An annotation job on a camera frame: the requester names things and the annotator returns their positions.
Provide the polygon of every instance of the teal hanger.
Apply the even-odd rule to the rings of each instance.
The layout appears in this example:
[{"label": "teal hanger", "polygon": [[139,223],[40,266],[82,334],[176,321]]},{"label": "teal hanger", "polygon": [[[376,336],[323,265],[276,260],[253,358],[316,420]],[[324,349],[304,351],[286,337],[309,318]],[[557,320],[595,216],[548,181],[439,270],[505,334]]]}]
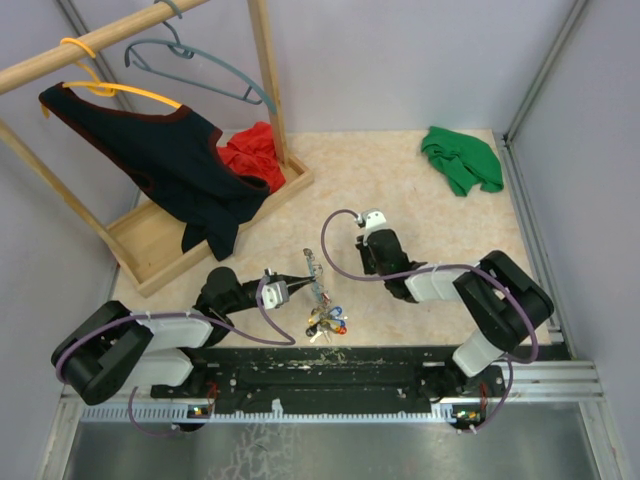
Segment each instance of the teal hanger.
[{"label": "teal hanger", "polygon": [[[173,12],[176,14],[176,16],[179,19],[182,18],[182,11],[180,11],[178,6],[175,3],[173,3],[172,0],[154,0],[153,3],[155,4],[155,3],[158,3],[158,2],[166,3],[167,5],[169,5],[171,7]],[[264,103],[267,106],[267,108],[269,108],[269,111],[271,113],[273,113],[274,115],[277,114],[276,105],[275,105],[275,103],[273,103],[273,100],[271,100],[271,98],[265,93],[265,91],[262,90],[262,88],[260,88],[260,86],[256,82],[251,80],[251,78],[249,78],[243,72],[241,72],[240,70],[235,68],[233,65],[228,64],[227,62],[225,62],[224,60],[222,60],[222,59],[220,59],[218,57],[214,57],[213,55],[210,55],[209,53],[204,52],[204,51],[202,51],[202,50],[200,50],[198,48],[190,47],[188,45],[184,45],[183,43],[180,42],[180,37],[178,36],[178,32],[176,31],[175,28],[173,28],[167,22],[162,22],[162,24],[171,31],[171,33],[173,34],[174,41],[171,42],[171,41],[168,41],[168,40],[146,38],[146,39],[136,40],[134,42],[131,42],[127,46],[126,50],[124,51],[124,65],[125,65],[125,67],[129,67],[129,65],[131,65],[131,63],[133,63],[136,67],[138,67],[139,69],[144,70],[146,72],[155,73],[156,75],[160,75],[162,77],[171,78],[171,79],[177,80],[179,82],[188,83],[189,85],[194,85],[196,87],[200,87],[200,88],[204,88],[204,89],[207,89],[207,90],[211,90],[212,92],[216,92],[216,93],[219,93],[221,95],[226,95],[227,97],[235,98],[237,100],[241,100],[243,102],[250,103],[251,105],[260,105],[264,101]],[[169,50],[171,50],[171,53],[173,53],[174,55],[176,55],[176,56],[178,56],[180,58],[184,58],[184,59],[192,59],[194,57],[194,55],[198,54],[201,57],[204,57],[207,60],[211,60],[212,62],[220,65],[221,67],[225,68],[229,72],[233,73],[236,77],[238,77],[241,80],[243,80],[248,85],[248,88],[244,92],[244,95],[238,95],[236,93],[229,92],[227,90],[222,90],[220,88],[212,87],[211,85],[206,85],[204,83],[200,83],[200,82],[197,82],[195,80],[189,80],[187,78],[179,77],[179,76],[173,75],[171,73],[166,73],[166,72],[162,72],[160,70],[155,70],[133,48],[136,45],[141,45],[143,43],[154,43],[154,44],[157,44],[157,45],[166,45],[167,47],[169,47]],[[133,60],[133,62],[132,62],[131,59],[130,59],[130,54],[133,54],[137,58],[137,60]],[[251,90],[254,90],[256,92],[256,94],[259,97],[259,100],[254,100],[254,99],[249,98],[249,94],[251,93]]]},{"label": "teal hanger", "polygon": [[[167,5],[169,5],[171,7],[171,10],[173,10],[173,13],[176,14],[176,16],[178,17],[179,20],[182,20],[182,10],[180,10],[178,8],[178,6],[173,3],[173,0],[153,0],[153,3],[156,4],[158,2],[163,2],[166,3]],[[180,45],[180,37],[178,36],[178,32],[176,31],[175,28],[173,28],[169,22],[162,22],[162,24],[167,27],[171,33],[173,34],[173,39],[174,41]],[[182,50],[179,51],[176,47],[174,47],[173,45],[167,45],[169,47],[169,50],[171,50],[171,53],[173,53],[174,55],[177,55],[180,58],[186,58],[186,59],[191,59],[193,58],[194,53],[193,52],[189,52],[187,50]]]}]

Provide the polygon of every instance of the wooden base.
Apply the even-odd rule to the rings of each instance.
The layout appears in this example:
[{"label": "wooden base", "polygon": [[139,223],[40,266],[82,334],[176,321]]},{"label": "wooden base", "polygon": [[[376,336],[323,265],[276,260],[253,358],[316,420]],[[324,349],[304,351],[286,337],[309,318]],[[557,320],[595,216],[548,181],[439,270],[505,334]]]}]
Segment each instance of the wooden base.
[{"label": "wooden base", "polygon": [[[265,200],[250,222],[240,225],[240,233],[313,183],[313,173],[293,155],[289,156],[288,167],[281,168],[287,183]],[[121,258],[118,261],[142,296],[148,297],[211,255],[207,242],[182,253],[180,242],[184,227],[184,223],[150,201],[109,225],[109,233],[135,259],[135,263]]]}]

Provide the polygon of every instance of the beige floor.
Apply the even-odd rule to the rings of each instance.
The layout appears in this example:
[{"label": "beige floor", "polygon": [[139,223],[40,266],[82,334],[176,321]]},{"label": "beige floor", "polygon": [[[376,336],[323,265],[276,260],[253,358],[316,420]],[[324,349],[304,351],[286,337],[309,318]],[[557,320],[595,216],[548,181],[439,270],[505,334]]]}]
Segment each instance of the beige floor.
[{"label": "beige floor", "polygon": [[[495,150],[491,131],[463,131]],[[509,254],[525,271],[530,267],[509,193],[489,194],[475,187],[466,198],[453,195],[444,177],[420,153],[425,131],[303,133],[290,137],[290,147],[315,173],[315,183],[276,213],[242,234],[231,258],[217,264],[213,257],[176,278],[150,298],[136,293],[120,275],[114,298],[132,310],[175,311],[191,307],[216,265],[233,268],[241,282],[259,278],[263,269],[303,276],[302,249],[311,248],[324,266],[324,284],[347,314],[348,333],[333,335],[334,345],[446,345],[463,342],[475,324],[461,304],[435,301],[407,304],[391,297],[381,283],[345,279],[326,264],[320,250],[320,228],[339,208],[363,211],[379,208],[397,232],[410,259],[473,262],[494,249]],[[360,231],[349,217],[330,226],[328,248],[347,271],[360,274],[354,242]],[[310,346],[304,334],[314,306],[309,287],[273,312],[273,319],[300,346]],[[234,314],[236,326],[253,335],[278,339],[257,310]],[[548,343],[546,328],[538,329]],[[319,340],[316,345],[325,344]],[[228,335],[221,345],[253,346]]]}]

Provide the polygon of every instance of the black vest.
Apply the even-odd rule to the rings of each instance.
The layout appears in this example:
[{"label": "black vest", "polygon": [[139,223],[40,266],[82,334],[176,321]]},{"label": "black vest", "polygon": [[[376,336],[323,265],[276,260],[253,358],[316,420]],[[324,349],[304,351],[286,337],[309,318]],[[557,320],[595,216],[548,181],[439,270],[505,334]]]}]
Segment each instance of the black vest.
[{"label": "black vest", "polygon": [[218,260],[233,253],[238,226],[269,195],[259,178],[236,175],[218,157],[222,132],[189,107],[143,115],[93,105],[54,85],[40,102],[104,153],[156,204],[187,224],[186,252],[205,238]]}]

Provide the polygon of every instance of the white wall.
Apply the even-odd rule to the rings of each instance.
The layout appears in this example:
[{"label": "white wall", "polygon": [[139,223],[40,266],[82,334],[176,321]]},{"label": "white wall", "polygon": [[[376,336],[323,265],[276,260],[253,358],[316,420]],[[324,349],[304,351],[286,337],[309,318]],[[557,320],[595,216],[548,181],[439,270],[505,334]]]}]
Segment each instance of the white wall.
[{"label": "white wall", "polygon": [[[3,5],[0,69],[72,35],[53,2]],[[38,93],[76,67],[0,97],[0,116],[103,221],[131,204],[131,182],[57,118]],[[0,142],[0,478],[34,478],[62,386],[50,356],[104,300],[114,261],[107,248]]]},{"label": "white wall", "polygon": [[581,357],[636,472],[640,354],[640,3],[591,2],[516,140]]},{"label": "white wall", "polygon": [[[97,28],[150,0],[75,0]],[[505,131],[572,4],[571,0],[270,0],[289,131],[402,130],[430,124]],[[260,82],[243,0],[213,0],[171,22],[186,44]],[[137,38],[170,39],[154,27]],[[106,51],[118,78],[190,105],[226,129],[266,120],[253,107],[135,67],[129,41]],[[154,67],[243,92],[209,62],[141,47]]]}]

